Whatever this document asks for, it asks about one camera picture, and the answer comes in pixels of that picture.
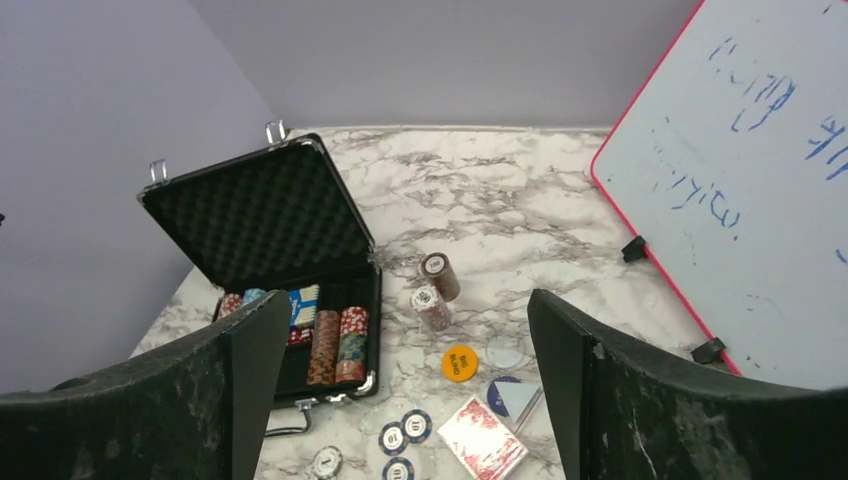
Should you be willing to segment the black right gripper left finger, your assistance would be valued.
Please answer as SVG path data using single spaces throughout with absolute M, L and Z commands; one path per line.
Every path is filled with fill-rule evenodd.
M 1 398 L 5 479 L 250 479 L 288 336 L 274 291 L 47 391 Z

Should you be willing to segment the brown 100 chip stack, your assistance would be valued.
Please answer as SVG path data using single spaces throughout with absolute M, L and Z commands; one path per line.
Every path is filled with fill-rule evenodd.
M 426 255 L 420 263 L 420 269 L 445 302 L 451 302 L 459 296 L 461 287 L 446 254 L 434 252 Z

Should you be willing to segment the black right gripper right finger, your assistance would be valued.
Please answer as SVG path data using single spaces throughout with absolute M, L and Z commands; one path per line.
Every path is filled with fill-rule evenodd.
M 570 479 L 843 479 L 847 393 L 738 377 L 603 324 L 554 293 L 527 315 Z

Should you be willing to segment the red white 500 chip stack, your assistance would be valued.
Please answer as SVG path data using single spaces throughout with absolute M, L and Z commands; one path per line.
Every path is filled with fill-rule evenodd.
M 409 302 L 419 319 L 432 331 L 443 331 L 451 326 L 452 313 L 434 286 L 424 285 L 415 289 Z

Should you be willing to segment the clear round dealer button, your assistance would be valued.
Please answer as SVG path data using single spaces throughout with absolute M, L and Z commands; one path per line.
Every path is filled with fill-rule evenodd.
M 511 370 L 519 367 L 526 357 L 521 338 L 498 335 L 490 339 L 485 348 L 487 363 L 493 368 Z

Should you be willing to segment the clear triangular plastic piece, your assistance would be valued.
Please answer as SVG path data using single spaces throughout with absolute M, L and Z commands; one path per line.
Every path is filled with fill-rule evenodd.
M 513 433 L 518 433 L 542 397 L 542 385 L 505 381 L 495 381 L 494 385 L 506 410 L 506 417 L 511 423 L 511 430 Z

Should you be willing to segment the red playing card deck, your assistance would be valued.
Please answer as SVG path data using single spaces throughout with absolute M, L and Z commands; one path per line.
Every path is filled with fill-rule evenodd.
M 527 447 L 477 396 L 471 396 L 437 430 L 474 479 L 506 479 Z

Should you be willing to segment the dark blue small blind button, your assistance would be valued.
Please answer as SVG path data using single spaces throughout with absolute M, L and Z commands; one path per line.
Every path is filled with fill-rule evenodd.
M 487 389 L 487 403 L 497 415 L 517 419 L 527 403 L 525 387 L 526 384 L 515 377 L 497 377 Z

